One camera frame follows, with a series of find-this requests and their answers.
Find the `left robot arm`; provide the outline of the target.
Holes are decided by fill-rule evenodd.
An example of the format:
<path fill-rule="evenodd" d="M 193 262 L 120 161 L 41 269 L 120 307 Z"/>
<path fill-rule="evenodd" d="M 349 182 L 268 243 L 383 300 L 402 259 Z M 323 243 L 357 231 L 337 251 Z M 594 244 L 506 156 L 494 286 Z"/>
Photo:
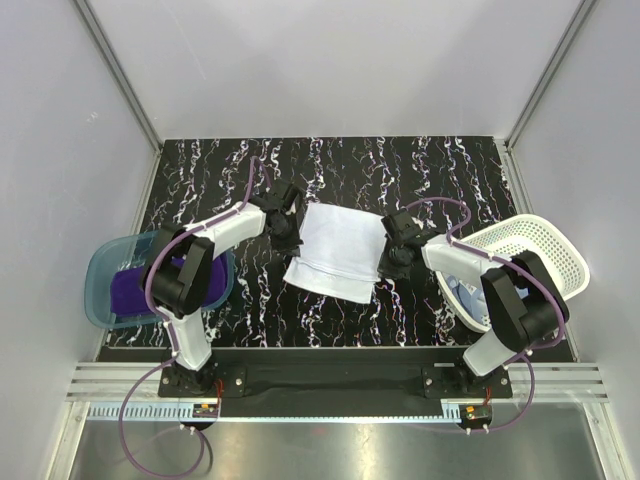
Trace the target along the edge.
<path fill-rule="evenodd" d="M 224 212 L 195 224 L 169 223 L 157 234 L 140 277 L 148 308 L 157 314 L 170 339 L 170 358 L 163 363 L 181 376 L 196 396 L 215 386 L 213 353 L 206 339 L 201 310 L 212 283 L 214 261 L 232 247 L 256 237 L 269 238 L 273 250 L 297 256 L 303 241 L 303 193 L 276 180 Z"/>

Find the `white towel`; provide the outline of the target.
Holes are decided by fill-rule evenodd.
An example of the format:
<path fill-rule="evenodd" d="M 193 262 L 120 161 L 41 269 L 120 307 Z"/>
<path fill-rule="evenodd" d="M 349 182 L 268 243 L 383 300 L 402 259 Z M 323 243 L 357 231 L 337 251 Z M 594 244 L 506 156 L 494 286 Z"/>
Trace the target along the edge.
<path fill-rule="evenodd" d="M 385 246 L 380 215 L 311 203 L 300 235 L 303 244 L 284 275 L 286 283 L 348 302 L 371 302 Z"/>

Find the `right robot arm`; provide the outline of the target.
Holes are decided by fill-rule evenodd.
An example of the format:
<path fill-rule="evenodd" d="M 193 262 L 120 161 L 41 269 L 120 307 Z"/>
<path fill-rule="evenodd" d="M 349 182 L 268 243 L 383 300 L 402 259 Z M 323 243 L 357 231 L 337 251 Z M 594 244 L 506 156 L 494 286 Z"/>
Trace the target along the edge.
<path fill-rule="evenodd" d="M 501 367 L 529 351 L 555 347 L 570 318 L 567 299 L 585 285 L 585 264 L 551 222 L 521 214 L 464 239 L 420 226 L 407 209 L 384 216 L 385 244 L 378 272 L 409 277 L 416 263 L 450 276 L 481 294 L 488 330 L 462 354 L 454 384 L 476 396 Z"/>

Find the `purple towel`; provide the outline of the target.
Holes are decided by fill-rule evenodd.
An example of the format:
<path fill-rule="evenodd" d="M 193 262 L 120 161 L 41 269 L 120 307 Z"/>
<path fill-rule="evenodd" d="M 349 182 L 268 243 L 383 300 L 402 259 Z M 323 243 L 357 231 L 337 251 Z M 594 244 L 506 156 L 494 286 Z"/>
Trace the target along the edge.
<path fill-rule="evenodd" d="M 233 260 L 233 256 L 224 254 L 213 261 L 209 288 L 202 305 L 204 311 L 218 308 L 229 297 L 235 273 Z M 141 273 L 141 267 L 123 270 L 116 273 L 111 282 L 111 312 L 118 323 L 154 323 L 158 319 L 146 304 L 144 292 L 139 285 Z"/>

